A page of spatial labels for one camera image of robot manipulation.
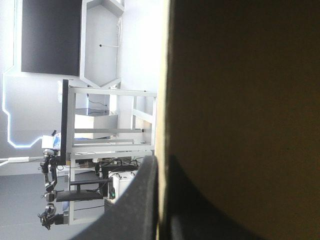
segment white wall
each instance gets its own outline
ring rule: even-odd
[[[97,85],[116,78],[118,18],[102,5],[87,10],[84,76]]]
[[[121,89],[157,92],[161,67],[163,1],[125,0],[124,8],[119,50]],[[119,96],[119,128],[130,127],[130,108],[131,98]],[[151,99],[138,98],[137,108],[151,114]],[[150,142],[150,125],[138,120],[137,128],[146,130],[140,140]]]
[[[21,72],[21,35],[17,26],[14,38],[15,0],[0,1],[0,81],[5,83],[5,108],[10,112],[10,139],[15,144],[27,145],[42,135],[61,127],[61,103],[58,101],[58,81],[72,76]],[[14,64],[14,47],[16,49]],[[83,86],[78,80],[74,85]],[[78,107],[85,107],[85,96],[78,96]],[[41,141],[31,148],[14,148],[7,142],[8,117],[0,112],[0,158],[38,157],[42,155]]]

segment black wall panel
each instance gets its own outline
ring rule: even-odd
[[[22,72],[79,75],[82,0],[24,0]]]

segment robotic arm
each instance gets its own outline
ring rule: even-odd
[[[41,171],[44,175],[44,186],[45,186],[45,196],[47,202],[52,202],[56,198],[56,193],[54,191],[55,186],[57,185],[57,151],[52,149],[45,149],[43,151],[44,161],[40,162]],[[52,181],[49,181],[49,165]]]
[[[58,151],[52,149],[45,149],[43,151],[43,161],[40,163],[41,171],[44,175],[44,186],[45,186],[45,198],[48,202],[45,206],[45,210],[42,214],[38,214],[41,225],[50,230],[52,224],[63,224],[63,214],[56,214],[56,207],[53,203],[57,197],[55,186],[57,185],[57,156]],[[52,181],[49,181],[49,170],[51,172]]]

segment gray floor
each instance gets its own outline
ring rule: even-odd
[[[95,179],[94,172],[80,173],[75,180]],[[87,185],[94,189],[96,185]],[[64,178],[58,177],[57,190],[64,189]],[[0,239],[1,240],[67,240],[87,228],[90,223],[77,225],[53,225],[48,231],[41,226],[37,214],[45,209],[44,178],[42,174],[0,176]],[[75,209],[103,205],[103,200],[75,203]],[[55,203],[62,213],[62,204]],[[102,215],[103,207],[79,210],[76,217]]]

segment white device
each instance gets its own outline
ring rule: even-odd
[[[137,171],[128,171],[128,172],[112,172],[112,197],[114,201],[117,201],[119,197],[126,191],[132,180],[134,179]]]

